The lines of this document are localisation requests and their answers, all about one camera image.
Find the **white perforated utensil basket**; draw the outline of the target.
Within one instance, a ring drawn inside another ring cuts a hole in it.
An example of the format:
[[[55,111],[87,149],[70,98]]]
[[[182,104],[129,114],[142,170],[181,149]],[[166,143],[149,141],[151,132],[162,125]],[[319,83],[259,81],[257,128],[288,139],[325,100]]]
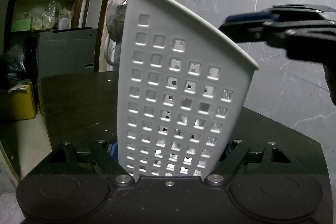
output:
[[[139,176],[206,177],[258,64],[174,0],[128,0],[117,101],[118,161]]]

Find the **yellow bin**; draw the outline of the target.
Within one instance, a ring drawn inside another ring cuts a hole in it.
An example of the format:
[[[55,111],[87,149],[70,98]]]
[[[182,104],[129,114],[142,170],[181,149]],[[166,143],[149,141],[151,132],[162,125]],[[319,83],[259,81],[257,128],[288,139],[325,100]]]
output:
[[[37,107],[34,100],[33,84],[18,84],[9,90],[10,107],[16,121],[34,119]]]

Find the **grey cabinet box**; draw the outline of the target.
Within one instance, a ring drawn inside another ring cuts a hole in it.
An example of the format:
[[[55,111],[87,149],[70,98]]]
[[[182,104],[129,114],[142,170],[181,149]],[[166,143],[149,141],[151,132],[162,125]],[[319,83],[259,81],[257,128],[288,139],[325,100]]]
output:
[[[90,27],[38,34],[39,77],[93,72],[97,34],[98,30]]]

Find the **green box on shelf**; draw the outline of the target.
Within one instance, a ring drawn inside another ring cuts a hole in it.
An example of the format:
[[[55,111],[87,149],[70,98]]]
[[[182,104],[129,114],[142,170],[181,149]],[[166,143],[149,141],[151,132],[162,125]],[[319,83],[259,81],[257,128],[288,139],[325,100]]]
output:
[[[30,19],[13,20],[11,25],[12,32],[29,31],[32,21]]]

